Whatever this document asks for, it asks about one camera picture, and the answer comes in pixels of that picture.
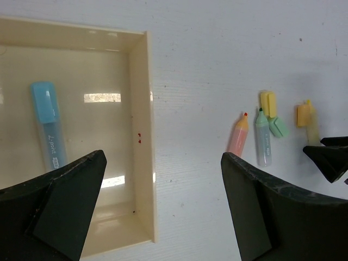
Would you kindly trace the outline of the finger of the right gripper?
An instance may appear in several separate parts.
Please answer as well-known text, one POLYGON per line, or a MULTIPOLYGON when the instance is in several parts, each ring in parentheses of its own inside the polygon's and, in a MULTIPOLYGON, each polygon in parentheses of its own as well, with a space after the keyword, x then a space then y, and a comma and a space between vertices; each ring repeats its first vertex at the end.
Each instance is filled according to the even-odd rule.
POLYGON ((347 137, 323 138, 320 143, 322 146, 305 146, 303 152, 323 176, 330 183, 334 183, 347 172, 347 137))

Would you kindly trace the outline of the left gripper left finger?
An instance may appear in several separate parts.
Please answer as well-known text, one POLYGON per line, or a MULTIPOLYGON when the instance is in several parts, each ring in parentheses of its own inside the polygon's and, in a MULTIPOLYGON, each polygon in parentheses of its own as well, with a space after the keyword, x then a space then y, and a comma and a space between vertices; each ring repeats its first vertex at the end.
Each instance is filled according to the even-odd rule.
POLYGON ((107 159, 93 151, 1 190, 1 260, 80 260, 107 159))

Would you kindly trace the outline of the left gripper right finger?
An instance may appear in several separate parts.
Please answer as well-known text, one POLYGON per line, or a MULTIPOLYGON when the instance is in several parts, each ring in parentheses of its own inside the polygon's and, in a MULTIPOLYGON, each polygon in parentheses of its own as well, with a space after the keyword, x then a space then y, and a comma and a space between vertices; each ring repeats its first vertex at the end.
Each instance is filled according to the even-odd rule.
POLYGON ((222 178, 242 260, 347 260, 347 200, 264 172, 232 153, 222 178))

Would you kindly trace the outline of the yellow highlighter pen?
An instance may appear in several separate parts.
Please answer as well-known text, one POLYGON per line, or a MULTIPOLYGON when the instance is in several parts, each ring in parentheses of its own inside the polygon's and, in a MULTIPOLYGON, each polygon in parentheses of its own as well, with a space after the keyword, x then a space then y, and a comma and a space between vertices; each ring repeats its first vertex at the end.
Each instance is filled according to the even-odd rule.
POLYGON ((309 120, 306 128, 308 144, 310 146, 320 146, 321 139, 317 111, 310 100, 307 100, 307 104, 309 105, 309 120))

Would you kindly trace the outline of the green highlighter pen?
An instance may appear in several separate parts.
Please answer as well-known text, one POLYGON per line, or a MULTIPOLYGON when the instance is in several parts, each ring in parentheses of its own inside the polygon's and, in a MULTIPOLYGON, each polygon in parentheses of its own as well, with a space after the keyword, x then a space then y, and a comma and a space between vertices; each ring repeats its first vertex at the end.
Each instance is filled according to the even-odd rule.
POLYGON ((258 164, 262 167, 270 166, 272 163, 270 129, 263 108, 259 108, 255 127, 258 164))

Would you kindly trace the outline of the yellow highlighter cap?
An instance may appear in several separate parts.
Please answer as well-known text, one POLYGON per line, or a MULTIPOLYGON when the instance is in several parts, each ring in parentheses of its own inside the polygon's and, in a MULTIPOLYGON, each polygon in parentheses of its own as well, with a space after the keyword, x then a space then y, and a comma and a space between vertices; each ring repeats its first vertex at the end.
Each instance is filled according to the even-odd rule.
POLYGON ((266 116, 274 118, 277 116, 276 95, 272 91, 263 91, 260 93, 260 102, 263 112, 266 116))

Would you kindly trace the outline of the blue capped highlighter pen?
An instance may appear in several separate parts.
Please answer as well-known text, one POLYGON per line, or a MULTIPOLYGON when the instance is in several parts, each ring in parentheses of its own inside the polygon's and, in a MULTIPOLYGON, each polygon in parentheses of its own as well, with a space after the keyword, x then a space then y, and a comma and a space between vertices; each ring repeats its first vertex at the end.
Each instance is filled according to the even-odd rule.
POLYGON ((32 83, 30 93, 38 124, 45 168, 47 172, 50 172, 67 165, 57 93, 54 84, 45 81, 32 83))

